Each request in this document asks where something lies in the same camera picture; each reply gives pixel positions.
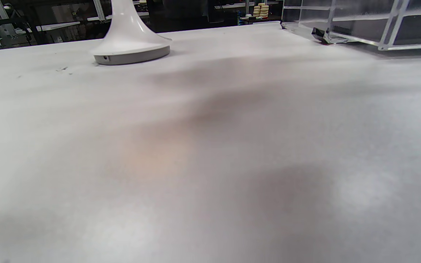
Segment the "stacked items on shelf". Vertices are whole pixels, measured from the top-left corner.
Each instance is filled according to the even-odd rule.
[[[256,18],[267,18],[269,15],[269,5],[264,3],[259,3],[258,5],[254,6],[253,16]]]

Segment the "table surface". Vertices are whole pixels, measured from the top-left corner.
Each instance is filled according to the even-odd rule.
[[[163,35],[0,50],[0,263],[421,262],[421,59]]]

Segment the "gray lamp base rim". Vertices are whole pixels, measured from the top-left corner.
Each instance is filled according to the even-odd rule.
[[[122,54],[122,55],[110,55],[101,56],[94,55],[95,61],[100,65],[126,65],[139,62],[146,62],[150,60],[156,60],[158,58],[165,57],[170,53],[170,46],[159,48],[156,50],[149,50],[144,52]]]

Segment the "shelving unit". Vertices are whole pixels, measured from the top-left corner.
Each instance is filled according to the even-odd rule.
[[[284,0],[282,28],[326,43],[421,49],[421,0]]]

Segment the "small debris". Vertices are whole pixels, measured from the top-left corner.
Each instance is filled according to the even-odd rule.
[[[60,71],[66,70],[66,69],[67,69],[67,67],[65,66],[65,67],[63,67],[61,69],[57,69],[56,71],[60,72]]]

